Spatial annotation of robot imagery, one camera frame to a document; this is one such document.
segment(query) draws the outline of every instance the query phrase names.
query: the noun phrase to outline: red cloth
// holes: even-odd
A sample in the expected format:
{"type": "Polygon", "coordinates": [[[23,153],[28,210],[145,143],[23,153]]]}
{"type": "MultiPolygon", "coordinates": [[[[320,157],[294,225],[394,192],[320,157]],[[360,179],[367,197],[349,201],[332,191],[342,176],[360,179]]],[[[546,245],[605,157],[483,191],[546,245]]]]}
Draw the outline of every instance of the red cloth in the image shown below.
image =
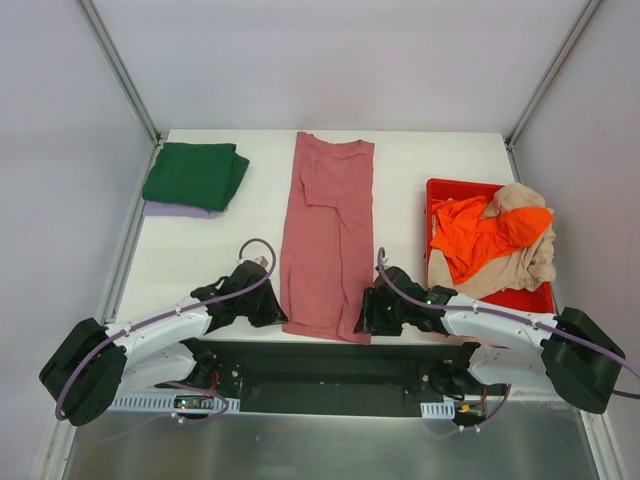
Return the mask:
{"type": "Polygon", "coordinates": [[[298,133],[280,257],[287,333],[370,341],[353,330],[373,281],[373,148],[298,133]]]}
{"type": "Polygon", "coordinates": [[[543,207],[522,207],[484,218],[485,197],[447,200],[433,206],[436,234],[431,246],[442,250],[455,285],[464,283],[490,260],[530,247],[553,215],[543,207]]]}

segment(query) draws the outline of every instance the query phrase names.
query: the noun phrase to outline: orange cloth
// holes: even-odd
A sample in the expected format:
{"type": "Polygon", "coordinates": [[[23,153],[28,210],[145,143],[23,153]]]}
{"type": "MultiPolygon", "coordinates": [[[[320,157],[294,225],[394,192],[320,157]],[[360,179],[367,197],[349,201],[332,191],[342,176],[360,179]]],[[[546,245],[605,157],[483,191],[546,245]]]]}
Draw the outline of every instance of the orange cloth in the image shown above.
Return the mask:
{"type": "Polygon", "coordinates": [[[522,207],[484,218],[489,200],[474,197],[433,206],[436,234],[431,246],[442,251],[453,283],[464,283],[490,260],[533,245],[553,215],[543,207],[522,207]]]}

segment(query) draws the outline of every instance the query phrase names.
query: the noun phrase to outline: white table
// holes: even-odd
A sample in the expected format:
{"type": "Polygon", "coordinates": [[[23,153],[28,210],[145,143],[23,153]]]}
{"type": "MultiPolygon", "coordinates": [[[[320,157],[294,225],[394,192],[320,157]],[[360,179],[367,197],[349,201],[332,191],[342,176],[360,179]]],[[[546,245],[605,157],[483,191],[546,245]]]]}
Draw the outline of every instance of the white table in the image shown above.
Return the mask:
{"type": "MultiPolygon", "coordinates": [[[[425,185],[430,178],[504,184],[513,181],[503,139],[497,133],[313,131],[330,142],[363,139],[375,143],[373,218],[375,252],[387,251],[390,265],[403,268],[414,281],[425,279],[425,185]]],[[[228,212],[217,219],[147,217],[126,280],[118,319],[156,312],[237,265],[238,249],[251,237],[282,246],[294,130],[172,130],[169,142],[235,143],[251,160],[228,212]]],[[[261,245],[246,258],[268,257],[261,245]]],[[[271,277],[280,293],[279,270],[271,277]]],[[[210,340],[328,342],[288,335],[281,326],[253,328],[244,318],[210,333],[210,340]]],[[[373,343],[443,343],[405,326],[401,337],[374,337],[373,343]]]]}

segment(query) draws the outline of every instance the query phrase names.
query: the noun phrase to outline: gray floor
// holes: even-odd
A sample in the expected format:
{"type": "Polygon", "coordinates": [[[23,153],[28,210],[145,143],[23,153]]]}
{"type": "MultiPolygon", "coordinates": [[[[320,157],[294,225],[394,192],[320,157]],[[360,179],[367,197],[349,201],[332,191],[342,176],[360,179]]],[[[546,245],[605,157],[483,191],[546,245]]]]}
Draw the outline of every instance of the gray floor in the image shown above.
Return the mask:
{"type": "MultiPolygon", "coordinates": [[[[509,402],[481,433],[446,440],[430,437],[419,419],[243,414],[196,426],[160,419],[108,443],[76,435],[64,478],[597,479],[579,414],[552,405],[509,402]]],[[[86,432],[111,435],[145,418],[107,413],[86,432]]]]}

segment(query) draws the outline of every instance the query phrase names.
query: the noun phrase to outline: pile of clothes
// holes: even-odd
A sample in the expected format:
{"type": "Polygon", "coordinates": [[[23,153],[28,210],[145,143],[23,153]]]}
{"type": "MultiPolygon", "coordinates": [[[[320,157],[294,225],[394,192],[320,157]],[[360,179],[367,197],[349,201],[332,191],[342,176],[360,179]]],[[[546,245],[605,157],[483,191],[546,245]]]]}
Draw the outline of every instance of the pile of clothes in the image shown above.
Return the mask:
{"type": "Polygon", "coordinates": [[[439,202],[432,219],[429,287],[479,299],[507,288],[534,291],[555,279],[553,211],[524,185],[507,185],[491,201],[439,202]]]}
{"type": "Polygon", "coordinates": [[[142,189],[144,214],[216,217],[228,208],[248,166],[232,143],[165,143],[142,189]]]}

